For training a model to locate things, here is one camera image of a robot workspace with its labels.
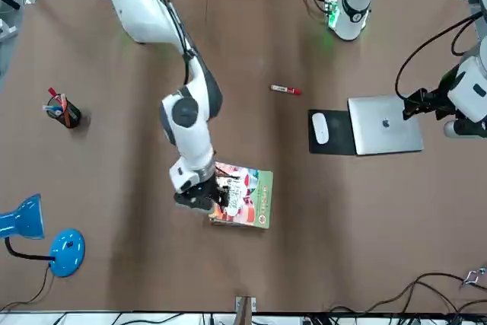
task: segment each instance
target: blue desk lamp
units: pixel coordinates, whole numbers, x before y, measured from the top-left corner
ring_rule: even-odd
[[[74,228],[67,228],[56,236],[49,256],[18,253],[10,243],[10,236],[13,235],[27,239],[44,239],[40,194],[25,199],[15,211],[0,214],[0,238],[5,239],[8,252],[18,258],[47,260],[53,275],[58,277],[70,276],[83,262],[83,235]]]

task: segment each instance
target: computer mouse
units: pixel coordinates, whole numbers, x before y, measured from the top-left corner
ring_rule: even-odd
[[[325,115],[322,113],[315,113],[311,117],[311,121],[313,122],[314,135],[317,137],[317,142],[320,145],[326,144],[329,140],[329,134]]]

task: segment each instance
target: black mouse pad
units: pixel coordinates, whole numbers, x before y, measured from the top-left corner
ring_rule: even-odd
[[[323,145],[318,144],[314,134],[311,117],[315,113],[323,113],[325,115],[326,124],[328,125],[329,140]],[[307,131],[311,154],[357,154],[353,139],[352,121],[350,120],[350,113],[347,110],[308,110]]]

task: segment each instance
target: metal clamp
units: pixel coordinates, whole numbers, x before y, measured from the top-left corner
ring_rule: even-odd
[[[483,266],[477,270],[469,271],[469,274],[463,280],[462,287],[465,285],[476,285],[480,276],[483,276],[487,272],[487,266]]]

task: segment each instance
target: book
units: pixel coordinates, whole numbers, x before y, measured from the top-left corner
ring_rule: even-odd
[[[271,218],[271,171],[216,162],[217,184],[228,189],[228,206],[215,203],[210,221],[220,225],[269,228]]]

